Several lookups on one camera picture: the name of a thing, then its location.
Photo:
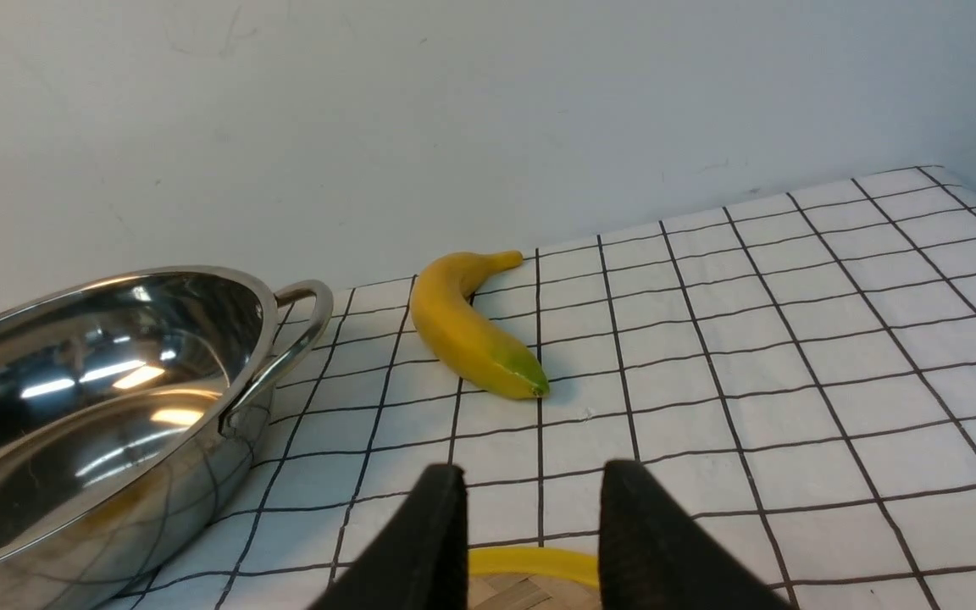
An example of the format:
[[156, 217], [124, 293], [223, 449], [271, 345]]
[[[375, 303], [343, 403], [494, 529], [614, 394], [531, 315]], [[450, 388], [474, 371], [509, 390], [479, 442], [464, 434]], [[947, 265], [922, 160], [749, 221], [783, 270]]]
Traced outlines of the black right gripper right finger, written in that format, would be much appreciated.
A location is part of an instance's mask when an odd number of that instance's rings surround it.
[[604, 609], [790, 609], [639, 461], [607, 461], [600, 491]]

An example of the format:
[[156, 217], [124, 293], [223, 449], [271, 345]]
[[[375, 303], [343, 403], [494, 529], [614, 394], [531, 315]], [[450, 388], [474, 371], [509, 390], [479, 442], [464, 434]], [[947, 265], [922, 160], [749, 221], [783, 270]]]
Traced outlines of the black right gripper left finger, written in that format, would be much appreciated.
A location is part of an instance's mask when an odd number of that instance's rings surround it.
[[426, 467], [388, 524], [313, 609], [465, 609], [468, 493], [463, 470]]

